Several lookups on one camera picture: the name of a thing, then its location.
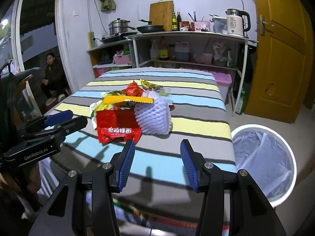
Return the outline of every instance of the blue gripper pad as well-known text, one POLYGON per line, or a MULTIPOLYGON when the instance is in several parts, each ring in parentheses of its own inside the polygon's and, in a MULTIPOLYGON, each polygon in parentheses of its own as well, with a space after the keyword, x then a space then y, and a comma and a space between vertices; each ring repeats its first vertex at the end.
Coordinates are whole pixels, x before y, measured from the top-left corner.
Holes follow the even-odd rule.
POLYGON ((133 157, 134 157, 134 146, 135 143, 132 140, 128 140, 125 144, 125 147, 122 150, 122 154, 124 154, 124 151, 126 151, 125 153, 125 158, 123 160, 122 166, 119 170, 119 181, 117 184, 117 188, 118 190, 121 192, 122 189, 126 186, 127 184, 127 180, 128 180, 128 176, 129 176, 129 172, 130 172, 130 168, 133 162, 133 157))
POLYGON ((50 115, 46 120, 45 120, 45 125, 46 126, 55 126, 57 124, 63 123, 67 120, 72 119, 73 117, 73 112, 71 110, 66 110, 64 112, 59 112, 57 114, 50 115))
POLYGON ((191 152, 194 152, 194 151, 189 141, 187 139, 183 139, 181 142, 181 157, 182 157, 186 174, 189 180, 189 185, 196 192, 199 188, 199 185, 197 181, 197 171, 193 164, 193 160, 190 154, 191 152))

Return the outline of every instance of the shoe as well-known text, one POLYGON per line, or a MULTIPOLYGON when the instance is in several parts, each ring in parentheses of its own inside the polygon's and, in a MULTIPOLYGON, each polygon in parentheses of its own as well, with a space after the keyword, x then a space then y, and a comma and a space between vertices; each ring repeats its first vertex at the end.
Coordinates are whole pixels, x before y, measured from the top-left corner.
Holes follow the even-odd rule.
POLYGON ((56 98, 50 98, 50 99, 48 99, 47 101, 46 101, 46 106, 49 106, 49 105, 51 105, 53 102, 55 102, 56 101, 56 98))
POLYGON ((58 97, 58 103, 60 103, 61 101, 63 101, 65 98, 66 98, 66 95, 65 95, 65 94, 59 95, 59 97, 58 97))

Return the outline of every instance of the cutting board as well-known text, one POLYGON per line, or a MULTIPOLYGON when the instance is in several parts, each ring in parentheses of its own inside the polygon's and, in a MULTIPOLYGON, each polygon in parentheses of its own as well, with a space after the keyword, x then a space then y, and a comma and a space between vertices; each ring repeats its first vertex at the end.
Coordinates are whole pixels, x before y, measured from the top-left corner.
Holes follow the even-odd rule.
POLYGON ((152 25, 163 25, 165 31, 172 31, 173 1, 162 1, 150 4, 149 20, 152 25))

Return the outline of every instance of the seated woman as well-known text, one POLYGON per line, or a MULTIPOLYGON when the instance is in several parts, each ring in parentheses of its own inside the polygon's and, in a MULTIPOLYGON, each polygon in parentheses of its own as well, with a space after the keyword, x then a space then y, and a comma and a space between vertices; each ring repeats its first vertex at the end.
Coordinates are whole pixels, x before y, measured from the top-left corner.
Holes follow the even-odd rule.
POLYGON ((67 87, 68 82, 62 64, 55 58, 54 53, 49 53, 46 57, 48 66, 45 69, 45 78, 42 81, 41 89, 48 98, 46 106, 50 105, 56 100, 50 93, 50 90, 56 90, 58 102, 66 98, 63 89, 67 87))

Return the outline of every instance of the black wok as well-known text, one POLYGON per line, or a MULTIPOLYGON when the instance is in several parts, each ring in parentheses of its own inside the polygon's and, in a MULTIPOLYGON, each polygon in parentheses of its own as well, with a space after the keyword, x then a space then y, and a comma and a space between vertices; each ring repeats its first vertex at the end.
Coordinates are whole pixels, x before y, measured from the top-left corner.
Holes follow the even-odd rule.
POLYGON ((139 20, 142 22, 147 22, 148 25, 147 26, 141 26, 141 27, 137 27, 137 30, 142 33, 154 33, 154 32, 164 32, 165 29, 163 28, 163 25, 152 25, 152 21, 146 21, 146 20, 139 20))

